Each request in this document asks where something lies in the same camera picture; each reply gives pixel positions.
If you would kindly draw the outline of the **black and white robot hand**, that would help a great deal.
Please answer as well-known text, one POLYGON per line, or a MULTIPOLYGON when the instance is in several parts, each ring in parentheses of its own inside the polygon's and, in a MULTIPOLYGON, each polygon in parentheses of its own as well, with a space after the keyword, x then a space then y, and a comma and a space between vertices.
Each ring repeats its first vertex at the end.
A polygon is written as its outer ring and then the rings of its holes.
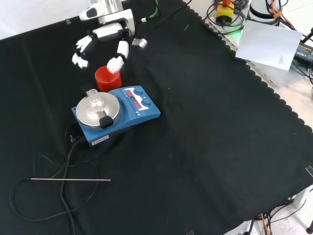
POLYGON ((116 56, 107 63, 110 73, 121 70, 129 54, 129 39, 135 34, 134 16, 131 9, 109 12, 101 3, 94 3, 79 15, 81 21, 98 19, 101 26, 93 29, 87 36, 75 44, 72 63, 79 68, 88 66, 87 55, 93 51, 98 42, 119 39, 116 56))

